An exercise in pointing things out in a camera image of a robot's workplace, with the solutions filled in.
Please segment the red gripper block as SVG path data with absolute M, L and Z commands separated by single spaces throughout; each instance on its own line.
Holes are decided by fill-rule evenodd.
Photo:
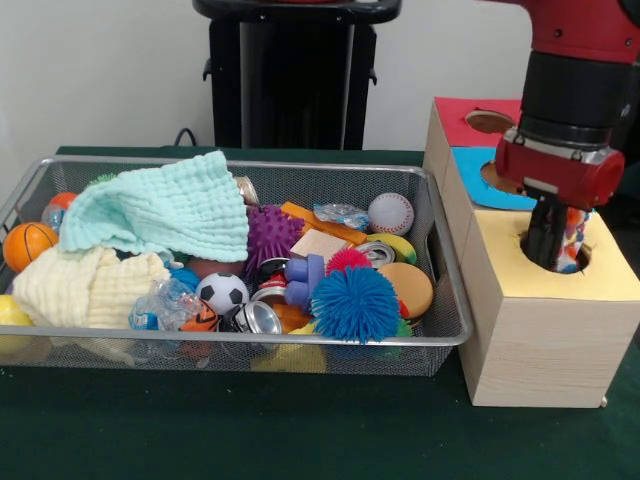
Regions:
M 621 181 L 625 159 L 609 147 L 591 151 L 560 147 L 509 130 L 498 143 L 495 164 L 499 177 L 523 187 L 529 196 L 552 195 L 560 201 L 550 205 L 544 198 L 537 201 L 525 254 L 536 265 L 561 273 L 565 269 L 566 205 L 591 210 L 606 204 Z

